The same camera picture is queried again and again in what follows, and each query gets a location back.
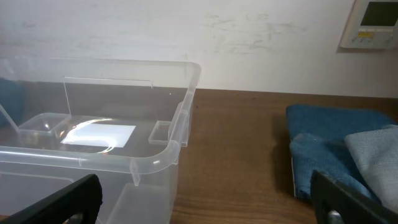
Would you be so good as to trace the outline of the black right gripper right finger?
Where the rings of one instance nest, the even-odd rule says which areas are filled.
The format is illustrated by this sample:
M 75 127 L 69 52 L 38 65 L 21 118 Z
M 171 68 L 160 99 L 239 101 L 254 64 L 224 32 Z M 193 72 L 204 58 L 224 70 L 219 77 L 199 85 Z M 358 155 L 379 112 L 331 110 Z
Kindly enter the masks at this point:
M 397 223 L 397 214 L 339 180 L 314 171 L 311 200 L 318 223 Z

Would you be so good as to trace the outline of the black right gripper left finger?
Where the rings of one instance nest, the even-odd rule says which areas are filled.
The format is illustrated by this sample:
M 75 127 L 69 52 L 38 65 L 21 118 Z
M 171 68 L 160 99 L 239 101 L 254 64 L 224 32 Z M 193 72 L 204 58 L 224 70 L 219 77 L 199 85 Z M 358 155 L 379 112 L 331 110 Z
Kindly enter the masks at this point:
M 102 203 L 100 180 L 97 175 L 89 174 L 1 220 L 1 224 L 95 224 Z

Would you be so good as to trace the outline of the light blue jeans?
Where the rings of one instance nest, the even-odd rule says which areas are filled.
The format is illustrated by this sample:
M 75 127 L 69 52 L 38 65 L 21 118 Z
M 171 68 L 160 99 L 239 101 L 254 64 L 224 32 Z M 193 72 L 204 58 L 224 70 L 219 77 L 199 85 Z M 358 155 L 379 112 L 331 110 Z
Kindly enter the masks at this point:
M 367 185 L 383 206 L 397 212 L 397 126 L 349 134 L 345 143 Z

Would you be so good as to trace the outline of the dark blue jeans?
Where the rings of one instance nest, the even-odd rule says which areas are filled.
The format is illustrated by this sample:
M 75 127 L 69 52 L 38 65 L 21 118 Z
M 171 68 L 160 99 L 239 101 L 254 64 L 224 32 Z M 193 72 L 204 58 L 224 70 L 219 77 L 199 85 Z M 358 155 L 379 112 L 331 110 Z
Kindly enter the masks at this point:
M 392 118 L 376 110 L 290 105 L 286 119 L 295 197 L 311 199 L 312 173 L 317 170 L 379 201 L 356 167 L 345 137 L 395 125 Z

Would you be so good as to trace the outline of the clear plastic storage container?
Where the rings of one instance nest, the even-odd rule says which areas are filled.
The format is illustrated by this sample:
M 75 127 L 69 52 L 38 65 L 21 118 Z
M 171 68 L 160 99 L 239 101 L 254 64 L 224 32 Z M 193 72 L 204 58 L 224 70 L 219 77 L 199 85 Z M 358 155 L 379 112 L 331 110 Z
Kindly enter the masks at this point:
M 98 223 L 168 223 L 201 68 L 192 62 L 1 59 L 1 214 L 89 174 Z M 63 144 L 79 124 L 136 126 L 124 147 Z

